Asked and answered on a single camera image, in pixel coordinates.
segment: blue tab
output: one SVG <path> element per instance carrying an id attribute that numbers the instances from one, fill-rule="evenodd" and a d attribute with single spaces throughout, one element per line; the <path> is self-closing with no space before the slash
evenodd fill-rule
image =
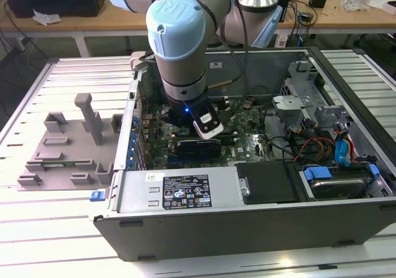
<path id="1" fill-rule="evenodd" d="M 138 119 L 138 117 L 136 117 L 136 116 L 133 116 L 132 121 L 133 121 L 134 124 L 138 125 L 140 119 Z"/>
<path id="2" fill-rule="evenodd" d="M 105 192 L 104 191 L 92 191 L 92 194 L 89 198 L 91 202 L 103 202 L 105 201 Z"/>
<path id="3" fill-rule="evenodd" d="M 136 132 L 132 132 L 132 133 L 131 133 L 131 139 L 132 139 L 132 140 L 136 140 L 136 138 L 137 138 Z"/>
<path id="4" fill-rule="evenodd" d="M 349 145 L 344 140 L 338 141 L 335 146 L 335 161 L 342 165 L 349 167 L 351 164 L 347 162 L 347 155 L 349 153 Z"/>
<path id="5" fill-rule="evenodd" d="M 127 165 L 129 168 L 132 168 L 132 167 L 134 166 L 134 161 L 131 160 L 131 159 L 127 159 L 127 160 L 126 160 L 126 165 Z"/>
<path id="6" fill-rule="evenodd" d="M 327 167 L 311 167 L 304 171 L 307 181 L 331 179 L 332 174 Z"/>
<path id="7" fill-rule="evenodd" d="M 374 179 L 379 177 L 379 170 L 376 165 L 370 165 L 369 170 L 371 174 L 373 175 Z"/>

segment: workbench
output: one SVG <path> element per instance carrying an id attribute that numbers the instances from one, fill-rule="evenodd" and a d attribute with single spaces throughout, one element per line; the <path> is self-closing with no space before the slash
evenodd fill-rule
<path id="1" fill-rule="evenodd" d="M 383 10 L 371 8 L 369 11 L 345 12 L 340 7 L 341 0 L 328 0 L 324 9 L 318 9 L 317 22 L 309 30 L 311 34 L 353 34 L 353 33 L 394 33 L 396 32 L 396 16 Z M 311 12 L 304 5 L 299 9 Z M 126 37 L 147 35 L 145 16 L 134 14 L 114 7 L 109 0 L 97 17 L 61 17 L 59 24 L 42 26 L 33 19 L 13 19 L 17 26 L 32 38 L 38 37 L 72 37 L 74 38 L 81 57 L 90 57 L 87 44 L 88 37 Z M 294 26 L 295 18 L 292 9 L 288 9 L 286 19 L 280 23 L 276 34 L 276 47 L 284 47 L 287 37 Z M 22 35 L 15 29 L 5 16 L 3 6 L 0 6 L 0 29 L 14 46 L 23 49 L 18 38 Z"/>
<path id="2" fill-rule="evenodd" d="M 390 113 L 375 111 L 379 105 L 371 102 L 381 92 L 388 95 L 388 101 L 396 98 L 390 77 L 364 55 L 348 50 L 323 51 L 323 54 L 376 118 L 385 118 L 381 122 L 391 130 L 395 121 L 386 119 Z M 358 80 L 362 74 L 369 75 L 367 80 L 378 90 L 368 90 L 367 83 Z M 43 121 L 50 111 L 63 112 L 67 120 L 82 119 L 74 99 L 77 93 L 86 92 L 92 94 L 92 108 L 102 118 L 122 114 L 132 78 L 128 57 L 71 58 L 48 63 L 2 130 L 1 277 L 105 278 L 127 273 L 133 278 L 213 277 L 214 274 L 227 278 L 325 278 L 396 274 L 396 224 L 364 245 L 125 263 L 118 259 L 88 217 L 102 211 L 100 205 L 104 203 L 90 202 L 91 191 L 16 190 L 16 179 L 46 131 Z M 325 89 L 337 103 L 332 88 Z"/>

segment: cable on desk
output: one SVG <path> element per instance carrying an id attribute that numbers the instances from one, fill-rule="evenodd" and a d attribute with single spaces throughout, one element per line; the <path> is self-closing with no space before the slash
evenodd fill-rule
<path id="1" fill-rule="evenodd" d="M 306 33 L 305 33 L 305 38 L 303 39 L 301 46 L 304 46 L 308 36 L 309 36 L 309 29 L 317 22 L 317 18 L 318 18 L 318 14 L 317 11 L 315 10 L 315 8 L 311 7 L 309 4 L 307 4 L 306 2 L 303 1 L 299 1 L 299 0 L 291 0 L 291 2 L 298 2 L 300 4 L 304 4 L 306 7 L 310 8 L 311 10 L 314 11 L 314 20 L 310 23 L 304 23 L 303 21 L 299 21 L 298 23 L 301 24 L 302 26 L 306 27 Z"/>
<path id="2" fill-rule="evenodd" d="M 12 17 L 11 17 L 11 15 L 10 15 L 10 13 L 9 13 L 9 11 L 7 10 L 7 6 L 8 6 L 8 2 L 6 2 L 5 4 L 4 4 L 4 11 L 6 12 L 6 15 L 7 15 L 7 17 L 8 17 L 8 19 L 10 20 L 10 22 L 13 24 L 13 26 L 30 42 L 30 43 L 32 43 L 33 44 L 33 46 L 46 58 L 46 59 L 48 59 L 48 56 L 44 53 L 44 52 L 42 52 L 42 50 L 39 48 L 39 47 L 37 47 L 37 45 L 33 42 L 33 40 L 31 39 L 31 38 L 29 38 L 23 31 L 21 31 L 21 29 L 15 24 L 15 22 L 12 20 Z"/>

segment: sticker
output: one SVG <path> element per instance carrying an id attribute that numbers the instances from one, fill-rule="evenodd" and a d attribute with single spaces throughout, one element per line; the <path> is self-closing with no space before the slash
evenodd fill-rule
<path id="1" fill-rule="evenodd" d="M 162 207 L 165 210 L 212 206 L 208 175 L 161 177 L 162 179 Z"/>
<path id="2" fill-rule="evenodd" d="M 223 67 L 223 63 L 210 63 L 209 66 L 211 69 L 221 69 Z"/>
<path id="3" fill-rule="evenodd" d="M 164 173 L 147 173 L 146 182 L 162 181 Z"/>

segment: warning label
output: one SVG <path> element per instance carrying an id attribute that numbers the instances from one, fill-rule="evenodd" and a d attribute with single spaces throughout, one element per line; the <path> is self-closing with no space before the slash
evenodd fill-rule
<path id="1" fill-rule="evenodd" d="M 208 175 L 163 178 L 162 207 L 164 209 L 206 208 L 211 206 Z"/>

